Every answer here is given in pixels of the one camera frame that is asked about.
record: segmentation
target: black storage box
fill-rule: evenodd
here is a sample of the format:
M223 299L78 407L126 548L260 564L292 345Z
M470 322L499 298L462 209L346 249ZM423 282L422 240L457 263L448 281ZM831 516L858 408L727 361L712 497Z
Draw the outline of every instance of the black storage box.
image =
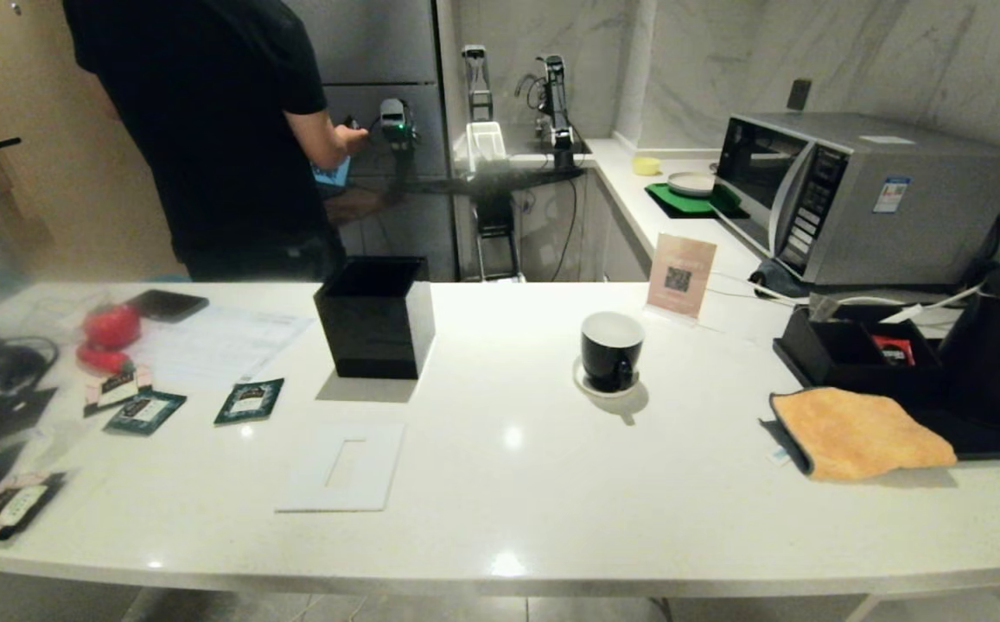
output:
M811 322L807 308L796 308L773 348L804 386L887 395L907 407L937 404L945 390L945 367L913 322L878 323L895 311L848 306L832 321ZM888 363L874 334L908 340L914 366Z
M419 378L434 341L427 260L349 258L315 295L342 378Z

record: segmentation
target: white plate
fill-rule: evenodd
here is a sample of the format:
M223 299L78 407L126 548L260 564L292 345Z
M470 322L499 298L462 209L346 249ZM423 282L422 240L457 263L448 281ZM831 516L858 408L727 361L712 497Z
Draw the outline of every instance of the white plate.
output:
M669 175L669 189L674 193L683 194L701 200L710 196L714 190L714 175L710 173L674 173Z

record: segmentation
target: red object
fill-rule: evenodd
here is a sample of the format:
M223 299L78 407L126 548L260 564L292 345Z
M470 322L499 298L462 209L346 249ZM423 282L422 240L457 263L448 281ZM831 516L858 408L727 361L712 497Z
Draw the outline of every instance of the red object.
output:
M914 350L911 350L910 339L896 339L894 336L872 335L876 347L879 347L883 357L892 365L907 364L914 367Z
M121 350L143 335L143 322L134 308L117 304L92 311L85 318L84 329L92 349Z
M95 367L97 370L107 371L109 374L123 373L133 366L131 358L127 354L98 350L87 343L77 346L77 360L90 367Z

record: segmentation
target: coffee cup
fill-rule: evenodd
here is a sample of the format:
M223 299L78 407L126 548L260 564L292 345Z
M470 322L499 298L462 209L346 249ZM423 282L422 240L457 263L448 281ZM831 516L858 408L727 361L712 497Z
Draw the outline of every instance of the coffee cup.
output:
M580 326L580 359L587 382L602 393L629 390L638 381L638 357L646 330L629 315L605 311Z

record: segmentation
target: orange towel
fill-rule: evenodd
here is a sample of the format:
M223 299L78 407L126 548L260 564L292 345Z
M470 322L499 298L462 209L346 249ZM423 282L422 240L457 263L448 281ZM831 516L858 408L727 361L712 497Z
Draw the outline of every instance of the orange towel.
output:
M811 463L812 479L867 479L897 468L957 464L949 442L890 397L823 387L771 401Z

